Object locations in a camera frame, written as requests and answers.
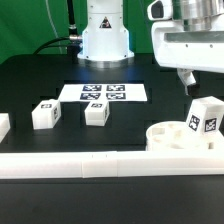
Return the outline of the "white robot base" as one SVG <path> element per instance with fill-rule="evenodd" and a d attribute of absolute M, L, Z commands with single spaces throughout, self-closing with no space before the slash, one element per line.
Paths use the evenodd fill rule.
<path fill-rule="evenodd" d="M 87 19 L 77 55 L 80 64 L 117 68 L 133 62 L 129 31 L 123 25 L 123 0 L 87 0 Z"/>

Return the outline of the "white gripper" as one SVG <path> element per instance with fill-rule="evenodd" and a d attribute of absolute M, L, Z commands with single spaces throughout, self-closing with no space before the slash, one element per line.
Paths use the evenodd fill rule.
<path fill-rule="evenodd" d="M 192 70 L 224 73 L 224 18 L 214 18 L 212 29 L 202 32 L 184 32 L 182 24 L 172 20 L 157 21 L 151 35 L 156 61 L 178 68 L 186 95 L 199 93 Z"/>

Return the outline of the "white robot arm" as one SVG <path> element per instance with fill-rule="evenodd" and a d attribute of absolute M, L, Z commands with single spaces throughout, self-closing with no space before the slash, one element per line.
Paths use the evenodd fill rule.
<path fill-rule="evenodd" d="M 194 70 L 224 73 L 224 0 L 154 0 L 147 13 L 155 59 L 177 69 L 187 95 Z"/>

